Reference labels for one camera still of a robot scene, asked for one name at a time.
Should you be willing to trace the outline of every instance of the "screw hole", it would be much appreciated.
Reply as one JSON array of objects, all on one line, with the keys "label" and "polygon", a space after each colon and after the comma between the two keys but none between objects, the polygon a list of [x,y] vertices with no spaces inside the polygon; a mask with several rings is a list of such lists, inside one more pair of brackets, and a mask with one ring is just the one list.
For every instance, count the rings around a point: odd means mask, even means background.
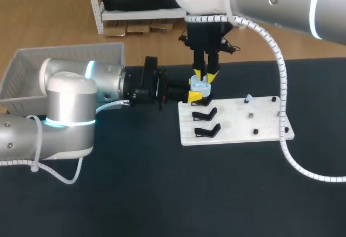
[{"label": "screw hole", "polygon": [[270,5],[275,5],[279,2],[279,0],[269,0]]}]

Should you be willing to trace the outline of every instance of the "black clip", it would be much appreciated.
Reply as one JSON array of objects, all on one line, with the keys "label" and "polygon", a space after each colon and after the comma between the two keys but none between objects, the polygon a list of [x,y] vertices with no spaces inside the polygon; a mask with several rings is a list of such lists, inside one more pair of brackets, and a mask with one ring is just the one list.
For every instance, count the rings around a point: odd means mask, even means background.
[{"label": "black clip", "polygon": [[217,108],[214,107],[210,114],[202,114],[197,111],[192,112],[192,116],[194,118],[194,121],[207,121],[210,122],[214,116],[217,114]]},{"label": "black clip", "polygon": [[215,125],[213,130],[205,130],[202,128],[195,128],[196,137],[208,137],[214,138],[221,130],[221,125],[218,123]]},{"label": "black clip", "polygon": [[204,106],[207,107],[210,105],[212,99],[214,98],[213,94],[210,94],[208,97],[205,97],[201,100],[191,103],[192,106]]}]

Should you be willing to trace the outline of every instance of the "cable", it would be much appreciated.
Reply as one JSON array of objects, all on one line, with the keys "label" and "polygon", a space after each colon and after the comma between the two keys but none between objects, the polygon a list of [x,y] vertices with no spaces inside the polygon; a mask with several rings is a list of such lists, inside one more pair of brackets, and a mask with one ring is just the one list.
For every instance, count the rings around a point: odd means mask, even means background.
[{"label": "cable", "polygon": [[[186,22],[191,23],[202,23],[202,22],[230,22],[230,19],[225,15],[213,15],[213,16],[187,16],[185,18]],[[323,181],[323,182],[336,182],[342,183],[346,182],[346,176],[322,176],[310,172],[300,166],[290,154],[290,151],[287,147],[286,138],[285,138],[285,119],[286,119],[286,104],[287,104],[287,71],[285,60],[281,53],[281,49],[277,45],[273,37],[260,25],[250,21],[246,18],[233,16],[232,22],[236,22],[239,25],[247,26],[250,29],[257,32],[262,38],[268,43],[269,47],[274,53],[279,71],[280,71],[280,121],[279,121],[279,136],[280,136],[280,145],[282,152],[287,159],[287,161],[301,174],[307,176],[311,179]]]},{"label": "cable", "polygon": [[[107,109],[107,108],[109,108],[111,106],[116,106],[116,105],[130,105],[130,104],[129,104],[129,101],[116,101],[116,102],[108,103],[108,104],[105,104],[105,105],[97,108],[96,114],[99,113],[100,111],[104,110],[104,109]],[[41,146],[42,146],[42,124],[41,124],[41,121],[39,120],[39,118],[37,116],[30,115],[27,118],[28,119],[34,118],[36,120],[37,128],[38,128],[37,148],[36,148],[35,160],[34,161],[33,160],[0,161],[0,166],[28,165],[28,166],[31,167],[31,171],[33,171],[33,172],[37,172],[38,168],[42,168],[43,170],[47,171],[48,173],[50,173],[51,175],[53,175],[54,177],[59,179],[61,182],[65,183],[65,184],[68,184],[68,185],[74,184],[77,181],[77,179],[79,177],[79,174],[81,172],[83,158],[82,157],[79,158],[75,176],[71,180],[68,180],[68,179],[64,178],[62,175],[57,173],[51,167],[48,167],[47,165],[38,162],[39,155],[41,153]]]},{"label": "cable", "polygon": [[129,106],[129,105],[130,105],[130,101],[128,101],[128,100],[120,100],[120,101],[116,101],[116,102],[107,103],[107,104],[97,108],[96,114],[98,114],[100,111],[106,110],[112,106]]},{"label": "cable", "polygon": [[[73,179],[68,180],[66,178],[64,178],[62,175],[60,175],[59,173],[57,173],[54,169],[48,167],[45,164],[42,163],[38,163],[37,166],[39,168],[42,168],[43,170],[47,171],[48,173],[52,174],[54,177],[56,177],[57,179],[59,179],[61,182],[68,184],[68,185],[72,185],[74,184],[78,177],[79,177],[79,173],[81,172],[81,168],[82,168],[82,162],[83,162],[83,158],[79,158],[78,160],[78,165],[77,165],[77,169],[76,169],[76,174],[74,176]],[[33,166],[34,162],[32,160],[9,160],[9,161],[0,161],[0,166],[16,166],[16,165],[28,165],[28,166]]]},{"label": "cable", "polygon": [[235,51],[241,51],[242,49],[238,46],[233,46],[225,37],[222,37],[224,41],[222,43],[227,42],[227,45],[233,48]]}]

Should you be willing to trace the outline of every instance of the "laundry basket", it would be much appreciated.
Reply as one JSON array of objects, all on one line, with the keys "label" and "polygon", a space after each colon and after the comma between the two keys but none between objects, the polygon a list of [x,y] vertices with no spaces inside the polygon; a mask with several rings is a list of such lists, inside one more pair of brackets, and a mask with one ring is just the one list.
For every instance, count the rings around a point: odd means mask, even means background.
[{"label": "laundry basket", "polygon": [[43,61],[50,57],[125,66],[123,43],[18,49],[0,85],[0,104],[9,113],[19,116],[46,114],[46,96],[39,88],[38,76]]}]

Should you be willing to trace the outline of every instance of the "black table surface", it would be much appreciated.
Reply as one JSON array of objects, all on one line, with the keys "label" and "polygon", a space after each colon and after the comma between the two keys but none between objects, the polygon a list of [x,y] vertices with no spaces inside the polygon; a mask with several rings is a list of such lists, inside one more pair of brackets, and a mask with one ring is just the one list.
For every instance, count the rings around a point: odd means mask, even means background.
[{"label": "black table surface", "polygon": [[[346,59],[287,61],[293,157],[346,176]],[[168,67],[172,77],[190,67]],[[279,94],[274,62],[222,65],[215,98]],[[71,178],[76,161],[46,164]],[[311,180],[278,142],[183,147],[176,103],[97,116],[75,185],[0,168],[0,236],[345,236],[346,184]]]}]

